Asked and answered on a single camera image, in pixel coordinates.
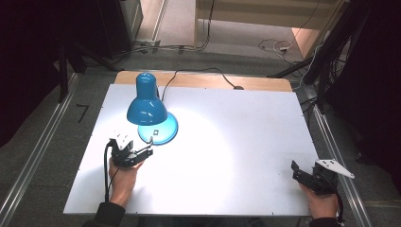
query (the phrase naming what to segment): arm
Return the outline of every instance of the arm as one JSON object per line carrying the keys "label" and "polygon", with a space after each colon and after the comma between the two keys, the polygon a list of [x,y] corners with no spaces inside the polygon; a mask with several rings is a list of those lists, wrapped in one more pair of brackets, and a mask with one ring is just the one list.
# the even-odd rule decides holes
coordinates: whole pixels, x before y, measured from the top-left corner
{"label": "arm", "polygon": [[313,220],[309,223],[310,227],[338,227],[336,214],[339,208],[337,196],[335,194],[317,196],[315,192],[300,184],[301,189],[307,197],[310,213]]}
{"label": "arm", "polygon": [[97,208],[96,216],[88,220],[83,227],[117,227],[125,215],[125,207],[135,187],[136,175],[140,163],[129,168],[117,168],[112,159],[109,161],[109,176],[112,178],[113,193],[109,202],[102,202]]}

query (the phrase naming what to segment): metal rail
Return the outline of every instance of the metal rail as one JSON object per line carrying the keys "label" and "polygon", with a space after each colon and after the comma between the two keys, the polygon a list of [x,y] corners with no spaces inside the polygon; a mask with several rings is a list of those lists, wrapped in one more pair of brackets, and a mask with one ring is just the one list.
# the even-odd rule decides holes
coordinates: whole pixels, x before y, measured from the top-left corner
{"label": "metal rail", "polygon": [[[308,98],[312,98],[316,96],[316,93],[313,89],[313,85],[309,85],[305,87],[305,92]],[[317,106],[314,107],[313,113],[315,114],[316,120],[318,121],[319,127],[321,129],[324,141],[327,145],[328,151],[332,158],[337,160],[342,166],[347,167],[344,160],[342,159],[339,148],[337,147],[336,140],[329,128],[327,119],[324,114],[321,113]],[[347,196],[347,200],[351,206],[351,209],[354,213],[354,218],[357,222],[357,226],[359,227],[373,227],[368,213],[366,212],[365,206],[363,205],[363,201],[357,192],[357,187],[355,186],[352,179],[339,175],[340,182],[342,187],[344,188],[345,195]]]}
{"label": "metal rail", "polygon": [[15,210],[18,207],[22,197],[24,196],[27,187],[32,180],[33,175],[35,174],[36,169],[39,166],[44,154],[47,150],[47,146],[49,145],[57,127],[59,126],[62,117],[67,109],[71,98],[76,91],[76,87],[78,84],[78,75],[74,73],[69,80],[70,93],[66,96],[62,103],[59,103],[50,117],[44,132],[39,138],[38,143],[35,148],[32,150],[29,158],[27,159],[23,170],[18,176],[17,180],[12,185],[9,190],[6,199],[3,201],[0,210],[0,227],[6,227],[9,225],[12,216],[14,215]]}

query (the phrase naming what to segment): lamp base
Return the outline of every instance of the lamp base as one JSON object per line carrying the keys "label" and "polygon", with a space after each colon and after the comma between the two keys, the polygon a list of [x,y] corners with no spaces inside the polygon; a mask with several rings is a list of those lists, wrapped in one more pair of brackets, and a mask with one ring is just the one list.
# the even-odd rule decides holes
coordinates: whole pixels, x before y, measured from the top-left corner
{"label": "lamp base", "polygon": [[167,120],[152,126],[138,126],[139,137],[148,142],[153,137],[154,145],[163,145],[174,139],[178,131],[178,122],[172,113],[168,113]]}

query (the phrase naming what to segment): sleeve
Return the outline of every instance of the sleeve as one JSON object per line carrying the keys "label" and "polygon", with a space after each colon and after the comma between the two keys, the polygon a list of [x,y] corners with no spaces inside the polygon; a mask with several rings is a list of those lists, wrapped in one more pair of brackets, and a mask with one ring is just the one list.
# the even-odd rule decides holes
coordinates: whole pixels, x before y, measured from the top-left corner
{"label": "sleeve", "polygon": [[340,227],[335,218],[317,218],[309,223],[309,227]]}
{"label": "sleeve", "polygon": [[122,206],[112,202],[102,202],[97,208],[96,216],[86,221],[82,227],[118,227],[125,215]]}

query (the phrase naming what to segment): human hand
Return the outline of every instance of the human hand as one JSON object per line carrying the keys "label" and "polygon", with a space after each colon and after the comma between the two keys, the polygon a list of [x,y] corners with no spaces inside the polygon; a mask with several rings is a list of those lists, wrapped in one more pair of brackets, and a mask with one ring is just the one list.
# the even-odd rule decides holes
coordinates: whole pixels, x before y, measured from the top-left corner
{"label": "human hand", "polygon": [[307,197],[309,210],[314,219],[335,218],[339,208],[339,202],[335,194],[317,196],[314,191],[299,183]]}
{"label": "human hand", "polygon": [[136,174],[143,163],[141,162],[133,167],[120,167],[118,169],[114,165],[113,160],[109,160],[109,176],[110,178],[114,176],[112,181],[113,193],[110,197],[110,202],[126,207],[135,186]]}

